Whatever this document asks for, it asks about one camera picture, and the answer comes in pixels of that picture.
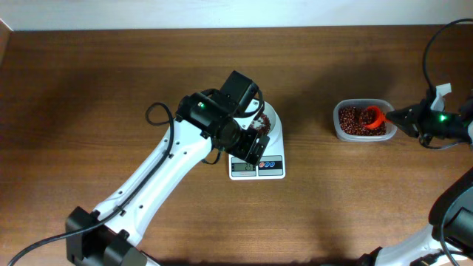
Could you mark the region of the orange plastic measuring scoop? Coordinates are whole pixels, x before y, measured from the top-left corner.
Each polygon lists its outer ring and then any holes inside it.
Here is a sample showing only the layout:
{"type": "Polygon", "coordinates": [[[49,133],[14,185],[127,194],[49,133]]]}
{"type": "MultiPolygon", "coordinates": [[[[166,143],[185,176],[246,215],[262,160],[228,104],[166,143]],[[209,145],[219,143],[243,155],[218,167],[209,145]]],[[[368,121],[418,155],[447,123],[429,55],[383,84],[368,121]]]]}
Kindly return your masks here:
{"type": "Polygon", "coordinates": [[[389,123],[386,115],[377,106],[369,106],[359,116],[360,124],[366,129],[377,129],[382,123],[389,123]]]}

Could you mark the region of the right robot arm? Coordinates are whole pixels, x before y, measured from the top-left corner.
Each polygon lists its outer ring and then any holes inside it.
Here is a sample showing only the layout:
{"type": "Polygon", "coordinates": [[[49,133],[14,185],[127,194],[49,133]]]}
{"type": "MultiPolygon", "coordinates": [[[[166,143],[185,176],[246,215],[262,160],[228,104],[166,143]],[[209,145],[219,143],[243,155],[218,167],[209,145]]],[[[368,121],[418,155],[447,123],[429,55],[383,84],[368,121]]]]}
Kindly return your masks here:
{"type": "MultiPolygon", "coordinates": [[[[444,111],[444,92],[430,89],[419,104],[387,113],[399,129],[428,149],[432,138],[452,139],[444,149],[472,145],[472,116],[444,111]]],[[[472,170],[443,192],[429,212],[429,224],[403,242],[362,255],[357,265],[457,265],[472,258],[472,170]]]]}

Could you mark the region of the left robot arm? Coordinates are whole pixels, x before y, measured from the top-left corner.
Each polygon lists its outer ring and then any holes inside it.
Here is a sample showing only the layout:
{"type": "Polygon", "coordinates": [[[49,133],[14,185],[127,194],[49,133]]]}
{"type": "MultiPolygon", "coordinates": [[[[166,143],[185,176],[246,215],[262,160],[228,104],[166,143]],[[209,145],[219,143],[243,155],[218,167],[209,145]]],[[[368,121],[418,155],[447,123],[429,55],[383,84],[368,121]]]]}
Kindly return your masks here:
{"type": "Polygon", "coordinates": [[[67,218],[67,260],[74,265],[157,265],[137,249],[146,229],[182,178],[216,149],[257,166],[269,138],[244,129],[240,118],[264,110],[259,87],[233,71],[220,89],[186,95],[163,139],[136,172],[89,213],[77,207],[67,218]]]}

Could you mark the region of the red beans in bowl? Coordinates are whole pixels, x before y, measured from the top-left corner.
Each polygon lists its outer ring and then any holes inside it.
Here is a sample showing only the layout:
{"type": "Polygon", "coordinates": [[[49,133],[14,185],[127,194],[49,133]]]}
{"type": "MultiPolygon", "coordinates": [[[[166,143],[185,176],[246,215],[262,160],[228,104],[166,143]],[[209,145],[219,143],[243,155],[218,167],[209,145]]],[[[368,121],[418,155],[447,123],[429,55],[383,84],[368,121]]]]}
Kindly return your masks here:
{"type": "Polygon", "coordinates": [[[266,114],[262,114],[257,120],[253,120],[250,129],[255,129],[260,135],[267,135],[270,132],[270,119],[266,114]]]}

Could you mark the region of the white round bowl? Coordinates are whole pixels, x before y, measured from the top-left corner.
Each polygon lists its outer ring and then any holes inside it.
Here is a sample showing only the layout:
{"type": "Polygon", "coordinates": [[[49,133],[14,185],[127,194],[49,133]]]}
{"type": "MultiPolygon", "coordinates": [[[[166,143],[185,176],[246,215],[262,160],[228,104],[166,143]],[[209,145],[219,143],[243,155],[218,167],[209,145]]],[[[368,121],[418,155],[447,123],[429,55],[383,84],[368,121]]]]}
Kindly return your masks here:
{"type": "Polygon", "coordinates": [[[267,134],[267,135],[269,135],[269,134],[273,131],[273,128],[274,128],[275,125],[276,125],[276,113],[275,113],[273,107],[272,107],[269,103],[265,102],[265,108],[264,108],[262,114],[266,114],[266,115],[269,117],[269,119],[270,119],[271,127],[270,127],[270,132],[267,134]]]}

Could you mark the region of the white digital kitchen scale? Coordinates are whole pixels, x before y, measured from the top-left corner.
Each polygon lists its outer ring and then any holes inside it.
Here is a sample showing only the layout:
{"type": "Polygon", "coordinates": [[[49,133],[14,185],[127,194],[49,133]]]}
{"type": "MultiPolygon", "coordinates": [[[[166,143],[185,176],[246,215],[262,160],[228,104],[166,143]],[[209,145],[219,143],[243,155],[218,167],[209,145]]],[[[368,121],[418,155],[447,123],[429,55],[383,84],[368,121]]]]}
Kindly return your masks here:
{"type": "Polygon", "coordinates": [[[229,177],[232,180],[277,180],[286,174],[282,123],[276,113],[276,125],[269,134],[270,142],[257,166],[229,155],[229,177]]]}

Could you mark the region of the clear plastic container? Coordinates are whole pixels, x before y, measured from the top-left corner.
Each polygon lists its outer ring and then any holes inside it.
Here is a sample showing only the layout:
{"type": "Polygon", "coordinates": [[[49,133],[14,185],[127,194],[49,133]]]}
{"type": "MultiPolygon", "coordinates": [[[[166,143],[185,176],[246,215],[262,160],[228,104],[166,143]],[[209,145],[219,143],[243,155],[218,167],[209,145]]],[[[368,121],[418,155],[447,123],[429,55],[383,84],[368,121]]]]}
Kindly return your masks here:
{"type": "Polygon", "coordinates": [[[336,136],[339,140],[347,142],[381,142],[391,139],[396,131],[397,127],[391,123],[387,124],[387,132],[384,135],[379,136],[361,136],[348,134],[342,130],[338,111],[344,107],[358,107],[367,108],[369,106],[377,106],[384,114],[387,112],[394,111],[394,107],[385,100],[381,99],[348,99],[339,102],[333,110],[333,124],[336,130],[336,136]]]}

